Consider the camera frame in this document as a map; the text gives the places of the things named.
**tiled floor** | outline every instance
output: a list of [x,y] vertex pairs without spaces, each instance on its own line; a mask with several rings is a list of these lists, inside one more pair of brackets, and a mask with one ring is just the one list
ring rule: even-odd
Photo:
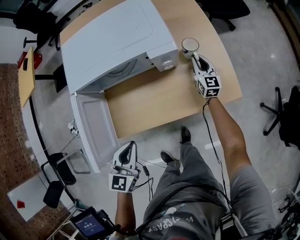
[[[237,27],[235,31],[230,32],[222,21],[212,21],[229,54],[243,92],[242,99],[226,104],[225,107],[241,127],[250,159],[266,186],[269,189],[292,188],[296,185],[300,172],[300,153],[296,149],[285,147],[279,139],[278,127],[268,137],[263,136],[263,128],[267,122],[270,124],[272,116],[260,109],[259,103],[265,102],[275,106],[276,86],[281,88],[282,97],[288,100],[290,87],[300,80],[298,66],[288,38],[272,10],[263,1],[245,2],[251,14],[232,21]],[[51,60],[56,64],[60,61],[58,53]],[[65,88],[56,94],[54,83],[39,81],[34,92],[34,104],[38,122],[43,124],[43,139],[46,145],[53,144],[49,152],[60,151],[72,138],[67,126],[63,124],[64,121],[69,122],[74,118],[68,90]],[[213,141],[218,141],[210,115],[208,112],[206,114]],[[181,125],[190,129],[192,143],[199,149],[215,177],[221,181],[220,166],[213,150],[205,149],[205,145],[210,141],[201,114],[150,129],[127,139],[120,139],[120,143],[136,141],[138,157],[145,161],[159,158],[161,150],[167,150],[178,158]],[[71,151],[78,147],[82,147],[81,141],[75,139],[66,150]],[[221,146],[216,148],[223,161]],[[164,169],[148,165],[150,174],[154,177],[155,189]],[[109,172],[110,166],[107,165],[100,174],[77,175],[77,183],[70,189],[85,204],[104,209],[114,218],[116,193],[108,190]],[[142,175],[139,182],[145,180],[146,176]],[[229,185],[227,174],[225,181]],[[147,201],[147,186],[134,193],[138,224],[142,222]]]

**chair wheel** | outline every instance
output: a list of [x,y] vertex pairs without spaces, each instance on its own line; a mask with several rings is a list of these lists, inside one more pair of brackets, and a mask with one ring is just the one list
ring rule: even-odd
[[235,26],[229,26],[229,30],[230,30],[230,31],[234,31],[235,29],[236,29]]

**white wall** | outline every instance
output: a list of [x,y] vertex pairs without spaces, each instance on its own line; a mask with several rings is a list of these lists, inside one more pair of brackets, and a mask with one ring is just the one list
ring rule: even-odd
[[30,31],[17,29],[13,20],[0,18],[0,63],[17,63],[22,52],[28,51],[31,46],[27,44],[23,49],[24,38],[36,40],[37,37]]

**person's arm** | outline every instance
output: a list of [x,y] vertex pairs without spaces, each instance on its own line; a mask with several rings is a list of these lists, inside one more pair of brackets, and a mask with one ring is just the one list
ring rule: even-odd
[[209,108],[224,151],[227,173],[231,179],[240,167],[251,165],[244,135],[218,98],[214,97],[210,100]]
[[132,194],[118,192],[117,213],[115,224],[121,225],[121,230],[126,233],[133,233],[135,230],[135,209],[133,207]]

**black shoe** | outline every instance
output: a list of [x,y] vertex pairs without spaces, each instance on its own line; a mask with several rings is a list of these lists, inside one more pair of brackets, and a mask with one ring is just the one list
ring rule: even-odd
[[167,153],[167,152],[164,152],[164,151],[160,152],[160,156],[161,156],[161,159],[162,159],[165,163],[167,163],[167,165],[168,165],[170,162],[175,161],[175,159],[172,158],[171,155],[170,155],[169,153]]
[[181,144],[184,144],[186,142],[190,142],[191,141],[191,133],[188,130],[187,127],[182,126],[181,127]]

